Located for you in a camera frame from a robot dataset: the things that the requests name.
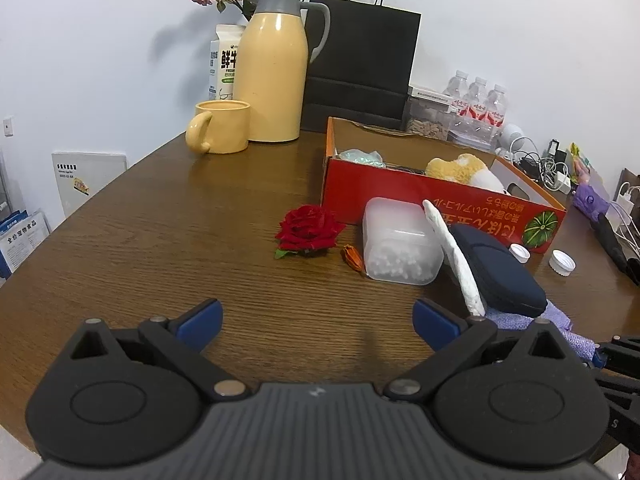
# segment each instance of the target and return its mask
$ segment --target white sign board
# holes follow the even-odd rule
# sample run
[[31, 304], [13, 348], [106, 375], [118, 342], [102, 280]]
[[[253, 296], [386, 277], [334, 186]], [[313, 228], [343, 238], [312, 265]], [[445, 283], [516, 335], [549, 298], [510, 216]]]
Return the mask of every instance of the white sign board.
[[113, 153], [51, 155], [65, 217], [127, 170], [127, 157]]
[[37, 212], [0, 234], [0, 253], [13, 273], [33, 250], [49, 236], [44, 216]]

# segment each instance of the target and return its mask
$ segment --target metal screw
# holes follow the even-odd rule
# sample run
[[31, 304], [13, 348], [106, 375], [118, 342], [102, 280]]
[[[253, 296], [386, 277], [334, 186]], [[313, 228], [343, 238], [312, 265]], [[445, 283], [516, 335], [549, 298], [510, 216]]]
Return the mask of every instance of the metal screw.
[[226, 379], [213, 386], [213, 391], [223, 397], [235, 397], [244, 394], [246, 386], [235, 379]]
[[413, 379], [396, 379], [389, 383], [389, 390], [396, 395], [414, 395], [420, 391], [420, 383]]

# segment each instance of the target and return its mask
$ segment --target clear plastic container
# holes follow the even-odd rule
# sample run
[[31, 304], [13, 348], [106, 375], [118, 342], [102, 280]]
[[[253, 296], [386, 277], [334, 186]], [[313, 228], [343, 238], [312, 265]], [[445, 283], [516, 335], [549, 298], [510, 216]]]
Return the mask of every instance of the clear plastic container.
[[402, 129], [406, 132], [447, 140], [447, 133], [457, 109], [452, 98], [419, 86], [409, 86]]
[[427, 285], [440, 271], [442, 247], [417, 204], [372, 198], [364, 211], [362, 236], [365, 269], [374, 280]]
[[499, 129], [466, 116], [457, 116], [451, 123], [447, 140], [460, 146], [469, 146], [493, 153], [498, 145]]
[[452, 98], [451, 105], [456, 107], [458, 114], [464, 114], [468, 104], [465, 101], [465, 96], [469, 92], [469, 85], [466, 82], [466, 78], [469, 74], [462, 72], [462, 70], [456, 70], [456, 75], [449, 79], [449, 83], [443, 92], [444, 95], [448, 95]]

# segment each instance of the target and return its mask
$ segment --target bottle cap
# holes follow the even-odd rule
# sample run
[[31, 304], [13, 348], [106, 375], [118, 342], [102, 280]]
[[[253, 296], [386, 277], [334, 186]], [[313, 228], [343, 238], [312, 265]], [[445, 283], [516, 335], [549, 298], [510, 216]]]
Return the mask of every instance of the bottle cap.
[[560, 276], [568, 276], [575, 269], [575, 262], [571, 256], [558, 250], [552, 251], [549, 265]]
[[529, 261], [531, 254], [521, 245], [511, 244], [509, 247], [509, 252], [516, 257], [521, 264], [526, 264]]

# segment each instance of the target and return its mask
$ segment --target watermelon graphic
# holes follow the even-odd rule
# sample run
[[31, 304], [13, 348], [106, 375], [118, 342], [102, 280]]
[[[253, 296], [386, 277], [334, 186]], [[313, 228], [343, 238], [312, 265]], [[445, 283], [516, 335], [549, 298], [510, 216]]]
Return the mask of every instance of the watermelon graphic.
[[525, 247], [540, 247], [546, 244], [558, 229], [558, 217], [553, 211], [535, 215], [524, 228], [522, 242]]

